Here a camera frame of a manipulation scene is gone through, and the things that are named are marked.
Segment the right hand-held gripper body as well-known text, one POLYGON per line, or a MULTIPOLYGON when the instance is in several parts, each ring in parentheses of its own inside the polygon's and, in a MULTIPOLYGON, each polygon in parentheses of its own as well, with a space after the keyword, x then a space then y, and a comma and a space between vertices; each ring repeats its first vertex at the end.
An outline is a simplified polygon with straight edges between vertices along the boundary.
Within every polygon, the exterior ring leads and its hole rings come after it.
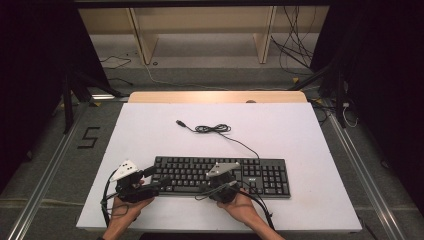
POLYGON ((210 183, 205 191, 207 197, 220 203, 229 203, 235 199, 239 191, 238 181, 232 176, 231 171, 240 168, 238 162, 216 163, 206 176, 210 183))

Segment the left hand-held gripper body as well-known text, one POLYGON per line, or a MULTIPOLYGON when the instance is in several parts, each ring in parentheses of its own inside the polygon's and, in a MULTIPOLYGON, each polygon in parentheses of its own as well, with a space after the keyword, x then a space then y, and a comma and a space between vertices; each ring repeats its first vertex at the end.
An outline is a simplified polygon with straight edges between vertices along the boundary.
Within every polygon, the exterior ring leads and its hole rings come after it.
POLYGON ((110 180, 116 182, 115 191, 118 198, 124 202, 136 203, 158 196, 152 185, 142 185, 143 170, 140 170, 131 160, 125 160, 112 174, 110 180))

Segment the black computer keyboard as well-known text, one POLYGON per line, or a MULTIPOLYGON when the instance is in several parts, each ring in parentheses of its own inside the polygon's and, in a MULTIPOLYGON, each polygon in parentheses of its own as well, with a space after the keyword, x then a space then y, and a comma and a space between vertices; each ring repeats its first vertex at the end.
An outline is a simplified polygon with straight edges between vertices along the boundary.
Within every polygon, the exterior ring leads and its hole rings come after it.
POLYGON ((243 187, 261 198, 291 197, 284 159, 157 156, 154 166, 156 173, 151 177, 152 183, 170 178, 170 182, 160 188, 164 195, 195 196, 236 180, 237 189, 243 187), (207 173, 217 163, 238 163, 239 166, 229 171, 230 179, 212 183, 207 173))

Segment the person's left hand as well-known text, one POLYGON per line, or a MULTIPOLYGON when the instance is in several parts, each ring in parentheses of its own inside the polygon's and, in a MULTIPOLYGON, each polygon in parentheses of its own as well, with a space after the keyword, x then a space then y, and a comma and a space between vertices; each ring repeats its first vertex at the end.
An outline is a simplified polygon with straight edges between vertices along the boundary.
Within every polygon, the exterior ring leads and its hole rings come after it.
POLYGON ((131 224, 141 214, 141 211, 152 203, 154 198, 149 198, 136 203, 124 202, 120 198, 115 197, 110 223, 131 224))

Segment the person's right hand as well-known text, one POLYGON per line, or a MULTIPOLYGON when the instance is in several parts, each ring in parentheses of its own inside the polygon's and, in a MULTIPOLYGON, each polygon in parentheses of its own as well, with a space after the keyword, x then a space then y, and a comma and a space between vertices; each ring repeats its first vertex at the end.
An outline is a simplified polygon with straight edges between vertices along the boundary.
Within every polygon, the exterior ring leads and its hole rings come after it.
POLYGON ((218 202, 217 206, 224 209, 235 220, 245 224, 248 227, 254 226, 261 220, 251 199, 246 196, 244 189, 241 189, 232 202, 218 202))

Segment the white table board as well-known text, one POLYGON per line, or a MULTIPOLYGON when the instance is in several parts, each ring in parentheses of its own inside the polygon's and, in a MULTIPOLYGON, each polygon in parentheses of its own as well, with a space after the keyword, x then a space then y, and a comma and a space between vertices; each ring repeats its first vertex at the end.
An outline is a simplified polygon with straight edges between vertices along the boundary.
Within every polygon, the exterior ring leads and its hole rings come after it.
POLYGON ((157 156, 284 159, 291 197, 265 204, 279 231, 358 232, 361 225, 308 103, 143 104, 121 109, 78 227, 100 230, 100 200, 119 164, 157 156))

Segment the wooden table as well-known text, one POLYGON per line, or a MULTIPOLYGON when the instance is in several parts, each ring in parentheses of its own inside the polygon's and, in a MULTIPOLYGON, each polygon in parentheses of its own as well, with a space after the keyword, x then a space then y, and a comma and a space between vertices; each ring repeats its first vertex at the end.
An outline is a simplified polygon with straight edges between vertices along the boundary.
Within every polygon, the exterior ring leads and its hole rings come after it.
POLYGON ((306 103, 301 91, 139 91, 129 103, 306 103))

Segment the black metal stand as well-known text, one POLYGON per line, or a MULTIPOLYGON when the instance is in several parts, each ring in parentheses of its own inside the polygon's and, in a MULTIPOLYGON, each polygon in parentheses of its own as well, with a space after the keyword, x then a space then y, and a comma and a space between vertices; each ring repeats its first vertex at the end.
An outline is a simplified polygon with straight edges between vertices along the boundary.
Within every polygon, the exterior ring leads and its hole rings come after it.
POLYGON ((128 94, 124 94, 113 89, 109 85, 108 80, 101 82, 100 80, 88 75, 87 73, 84 73, 81 70, 68 70, 62 80, 62 96, 65 112, 65 134, 71 130, 71 127, 74 123, 71 94, 74 94, 80 102, 89 102, 93 99, 93 96, 89 91, 89 87, 92 86, 117 98, 128 97, 128 94))
POLYGON ((337 52, 328 65, 323 67, 321 70, 312 74, 304 81, 295 84, 289 88, 289 91, 299 91, 309 84, 323 79, 319 87, 319 95, 321 97, 330 97, 332 94, 336 97, 335 115, 338 123, 342 128, 346 127, 344 116, 343 116, 343 103, 344 103, 344 90, 343 82, 345 77, 345 61, 343 60, 343 53, 337 52))

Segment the black curtain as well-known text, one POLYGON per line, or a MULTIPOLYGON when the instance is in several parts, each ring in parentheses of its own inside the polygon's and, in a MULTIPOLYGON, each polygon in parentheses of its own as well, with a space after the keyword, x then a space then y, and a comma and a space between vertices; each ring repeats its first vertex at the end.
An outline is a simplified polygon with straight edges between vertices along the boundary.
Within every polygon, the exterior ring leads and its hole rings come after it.
POLYGON ((424 216, 424 0, 330 0, 312 68, 347 39, 347 95, 424 216))
POLYGON ((0 193, 77 73, 109 84, 73 0, 0 0, 0 193))

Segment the aluminium floor rail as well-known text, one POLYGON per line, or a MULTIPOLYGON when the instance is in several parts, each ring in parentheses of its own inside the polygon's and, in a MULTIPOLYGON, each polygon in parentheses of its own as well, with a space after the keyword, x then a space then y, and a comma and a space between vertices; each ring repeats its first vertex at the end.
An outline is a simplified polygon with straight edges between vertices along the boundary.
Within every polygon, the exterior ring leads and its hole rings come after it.
POLYGON ((3 240, 23 240, 34 216, 47 193, 54 176, 70 146, 79 121, 88 108, 87 103, 73 106, 74 123, 64 133, 64 109, 56 109, 33 150, 0 194, 0 210, 10 210, 12 225, 6 228, 3 240))
POLYGON ((388 238, 390 240, 407 240, 347 130, 338 122, 335 113, 330 112, 329 119, 388 238))

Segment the wooden shelf frame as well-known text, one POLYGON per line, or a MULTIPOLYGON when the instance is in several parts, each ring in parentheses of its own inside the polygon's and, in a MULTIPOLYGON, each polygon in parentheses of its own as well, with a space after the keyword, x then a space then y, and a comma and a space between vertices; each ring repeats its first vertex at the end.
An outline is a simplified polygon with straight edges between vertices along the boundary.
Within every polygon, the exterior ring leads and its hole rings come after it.
POLYGON ((151 62, 161 34, 249 33, 258 61, 267 60, 271 35, 319 33, 327 6, 94 8, 79 11, 90 34, 131 34, 141 62, 151 62))

